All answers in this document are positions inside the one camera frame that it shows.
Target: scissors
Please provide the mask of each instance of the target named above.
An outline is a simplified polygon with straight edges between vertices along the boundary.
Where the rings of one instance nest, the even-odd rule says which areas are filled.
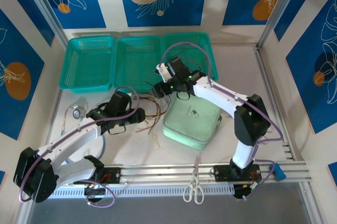
[[[199,155],[197,155],[197,157],[195,158],[194,170],[193,170],[193,173],[192,173],[191,181],[183,192],[183,199],[184,199],[185,202],[191,202],[192,201],[193,193],[194,193],[194,202],[196,204],[202,204],[202,202],[204,201],[204,191],[201,188],[200,183],[199,183],[199,173],[198,173],[199,159],[200,159],[200,157],[199,157]],[[190,194],[189,194],[189,198],[186,199],[186,194],[187,194],[188,189],[190,189]],[[198,201],[198,195],[199,194],[201,195],[201,201]]]

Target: green basket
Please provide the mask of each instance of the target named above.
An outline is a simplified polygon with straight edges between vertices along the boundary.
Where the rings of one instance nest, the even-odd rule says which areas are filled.
[[[155,73],[163,55],[160,36],[120,38],[116,42],[112,86],[131,86],[138,93],[150,92],[162,79]]]
[[[212,45],[207,33],[191,32],[166,34],[164,36],[164,51],[166,51],[166,49],[168,49],[171,45],[178,42],[191,42],[205,50],[205,52],[210,56],[212,62],[211,78],[215,81],[218,79]],[[208,74],[209,62],[199,49],[187,44],[179,45],[168,52],[165,61],[167,62],[173,56],[182,58],[183,63],[191,70],[199,70],[199,65],[202,67],[201,71]]]
[[[108,91],[112,84],[114,38],[74,38],[68,42],[60,88],[75,93]]]

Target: white floor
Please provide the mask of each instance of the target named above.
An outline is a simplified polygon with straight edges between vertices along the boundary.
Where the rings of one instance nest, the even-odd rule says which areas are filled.
[[[214,45],[213,52],[219,74],[217,82],[242,94],[260,95],[266,105],[269,116],[275,121],[271,102],[263,84],[253,47]],[[51,139],[59,137],[64,113],[71,104],[78,104],[91,109],[94,105],[109,100],[112,93],[113,90],[92,94],[74,94],[70,91],[64,91],[53,125]],[[149,101],[141,101],[141,107],[148,114],[155,113],[155,106]],[[202,163],[229,162],[235,152],[237,139],[234,135],[233,120],[225,112],[222,115],[223,120],[218,132],[210,144],[201,151]],[[65,129],[69,130],[73,126],[76,126],[76,121],[72,118],[72,112],[69,112]],[[143,122],[142,124],[127,126],[126,132],[120,135],[111,136],[106,133],[106,146],[101,161],[105,165],[194,163],[196,155],[200,152],[199,150],[189,148],[165,137],[162,133],[160,122],[154,128],[154,134],[157,136],[160,145],[158,147],[147,131],[135,133],[137,129],[145,127],[146,124]],[[118,131],[121,131],[121,128],[114,129],[113,132]],[[276,136],[277,133],[275,131],[267,134],[268,138]],[[96,155],[97,149],[101,145],[102,140],[96,140],[91,145],[88,145],[85,155]],[[286,160],[281,142],[269,143],[260,147],[256,158],[274,161]]]

